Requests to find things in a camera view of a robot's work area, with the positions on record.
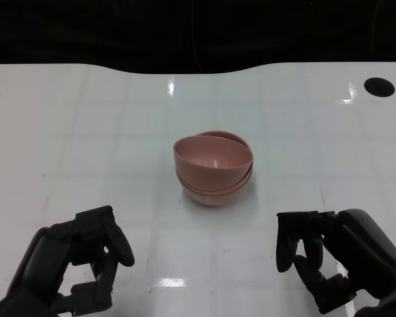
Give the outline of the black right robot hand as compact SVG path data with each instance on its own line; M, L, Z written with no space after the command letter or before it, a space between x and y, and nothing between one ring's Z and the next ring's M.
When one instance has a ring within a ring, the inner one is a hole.
M367 291L379 303L357 316L396 316L396 247L361 209L278 213L279 272L294 266L321 314Z

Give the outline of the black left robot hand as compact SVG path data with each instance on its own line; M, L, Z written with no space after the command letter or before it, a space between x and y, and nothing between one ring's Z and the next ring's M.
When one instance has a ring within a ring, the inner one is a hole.
M72 221L40 229L32 239L11 281L7 297L43 316L70 312L83 316L112 306L119 265L131 267L133 251L116 224L111 206L77 213ZM90 265L94 281L73 285L63 296L59 288L69 265Z

